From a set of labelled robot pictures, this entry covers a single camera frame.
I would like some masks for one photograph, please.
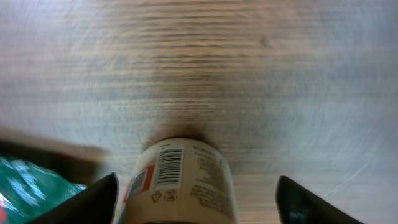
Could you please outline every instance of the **barcode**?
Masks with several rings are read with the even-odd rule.
[[[181,164],[182,149],[162,150],[156,164],[153,189],[179,189],[182,168]]]
[[[131,182],[131,188],[129,195],[127,197],[131,197],[143,190],[145,179],[147,177],[147,169],[136,175],[136,177]]]

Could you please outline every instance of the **black object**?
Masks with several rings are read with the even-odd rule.
[[[112,223],[118,180],[114,173],[32,220],[31,224]]]
[[[117,196],[118,180],[111,174],[29,223],[110,224]],[[283,224],[362,224],[285,176],[279,179],[276,200]]]
[[[283,224],[362,224],[285,176],[279,178],[276,201]]]

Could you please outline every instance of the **can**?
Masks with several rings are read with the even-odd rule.
[[[204,142],[158,142],[142,153],[133,176],[120,224],[239,223],[229,165]]]

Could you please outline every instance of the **recycling symbol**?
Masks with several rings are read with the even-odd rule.
[[[156,191],[152,195],[152,201],[154,201],[156,203],[161,197],[162,197],[162,193],[160,191]]]

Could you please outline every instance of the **wood grain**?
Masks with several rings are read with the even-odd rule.
[[[63,153],[121,192],[145,147],[207,141],[244,224],[279,223],[280,175],[394,223],[397,59],[394,0],[5,0],[0,125],[104,149]]]

